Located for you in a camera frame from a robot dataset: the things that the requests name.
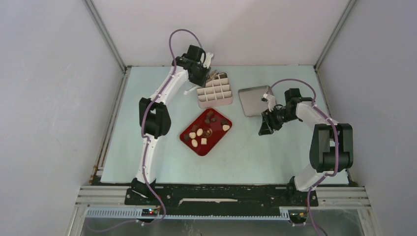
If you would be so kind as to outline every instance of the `storage organizer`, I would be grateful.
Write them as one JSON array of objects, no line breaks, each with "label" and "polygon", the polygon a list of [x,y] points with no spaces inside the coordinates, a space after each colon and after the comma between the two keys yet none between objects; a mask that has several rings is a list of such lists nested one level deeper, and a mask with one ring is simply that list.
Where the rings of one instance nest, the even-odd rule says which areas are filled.
[{"label": "storage organizer", "polygon": [[197,95],[200,108],[224,106],[233,102],[229,78],[207,82],[205,88],[197,89]]}]

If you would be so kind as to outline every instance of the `gray floor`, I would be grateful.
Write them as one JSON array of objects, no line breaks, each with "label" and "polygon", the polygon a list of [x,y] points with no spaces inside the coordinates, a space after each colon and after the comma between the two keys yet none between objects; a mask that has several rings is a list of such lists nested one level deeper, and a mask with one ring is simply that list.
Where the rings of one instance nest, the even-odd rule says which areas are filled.
[{"label": "gray floor", "polygon": [[[315,222],[329,236],[363,235],[356,210],[313,211]],[[84,236],[316,236],[312,226],[292,227],[287,221],[254,220],[164,220],[160,224],[142,227],[130,223],[104,233],[93,233],[86,229],[105,229],[125,219],[89,218],[85,221]]]}]

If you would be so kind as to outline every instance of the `white table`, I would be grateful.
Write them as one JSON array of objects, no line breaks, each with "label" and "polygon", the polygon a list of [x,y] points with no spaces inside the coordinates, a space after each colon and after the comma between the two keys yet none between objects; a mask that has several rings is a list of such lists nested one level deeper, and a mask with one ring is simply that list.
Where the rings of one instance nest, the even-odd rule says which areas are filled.
[{"label": "white table", "polygon": [[[133,67],[115,129],[106,156],[102,182],[128,183],[140,166],[142,138],[139,127],[139,100],[149,97],[160,86],[169,67]],[[296,78],[309,83],[317,93],[317,104],[326,106],[312,66],[213,66],[229,76],[233,93],[231,105],[215,109],[229,118],[233,127],[206,155],[198,156],[179,140],[179,134],[203,112],[197,102],[196,91],[183,95],[191,84],[184,84],[168,107],[171,129],[161,137],[159,183],[236,183],[285,184],[309,163],[313,132],[306,124],[291,121],[272,135],[258,136],[261,117],[245,117],[238,90],[272,85],[285,78]],[[312,96],[310,89],[298,82],[283,82],[273,88],[277,103],[285,103],[284,92],[300,88],[301,95]],[[347,184],[347,173],[342,171],[327,178],[323,184]]]}]

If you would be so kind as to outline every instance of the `red tray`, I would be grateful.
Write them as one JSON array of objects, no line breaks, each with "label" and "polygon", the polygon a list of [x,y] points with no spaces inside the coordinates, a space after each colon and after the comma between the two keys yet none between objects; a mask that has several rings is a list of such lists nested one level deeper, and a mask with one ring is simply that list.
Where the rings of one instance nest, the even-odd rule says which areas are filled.
[{"label": "red tray", "polygon": [[[207,115],[212,112],[212,115],[209,117],[209,123],[206,123]],[[230,130],[223,131],[223,125],[227,124],[232,128],[232,122],[220,114],[213,108],[209,108],[205,110],[201,115],[191,123],[180,135],[179,139],[185,143],[189,148],[191,148],[197,155],[205,156],[207,153],[220,141],[221,138]],[[198,129],[203,129],[203,135],[197,136],[195,140],[198,142],[197,147],[193,147],[191,144],[191,138],[186,137],[189,133],[195,132],[197,133]],[[202,145],[201,139],[206,138],[207,144]]]}]

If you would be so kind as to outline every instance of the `white wall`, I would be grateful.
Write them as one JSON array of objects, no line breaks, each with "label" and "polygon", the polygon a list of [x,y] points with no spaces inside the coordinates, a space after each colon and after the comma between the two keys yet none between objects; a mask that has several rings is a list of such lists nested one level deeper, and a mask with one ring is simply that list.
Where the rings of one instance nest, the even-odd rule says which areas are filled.
[{"label": "white wall", "polygon": [[[214,65],[316,63],[348,0],[94,0],[123,61],[169,65],[186,28]],[[174,53],[196,44],[181,32]]]},{"label": "white wall", "polygon": [[354,129],[355,180],[383,234],[415,235],[417,1],[362,0],[320,76],[334,117]]},{"label": "white wall", "polygon": [[121,71],[81,0],[2,0],[0,32],[0,235],[63,235]]}]

